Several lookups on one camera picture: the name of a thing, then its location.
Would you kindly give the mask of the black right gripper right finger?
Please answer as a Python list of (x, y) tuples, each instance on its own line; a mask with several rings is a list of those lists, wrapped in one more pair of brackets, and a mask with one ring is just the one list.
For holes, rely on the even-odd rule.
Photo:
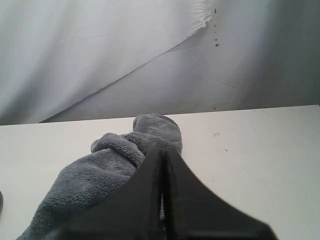
[(271, 227), (208, 189), (175, 149), (163, 155), (163, 206), (169, 240), (275, 240)]

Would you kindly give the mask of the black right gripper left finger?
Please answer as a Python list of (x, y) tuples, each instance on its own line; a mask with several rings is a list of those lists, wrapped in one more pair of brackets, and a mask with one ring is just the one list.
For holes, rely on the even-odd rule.
[(162, 153), (152, 149), (133, 176), (103, 202), (65, 223), (57, 240), (160, 240)]

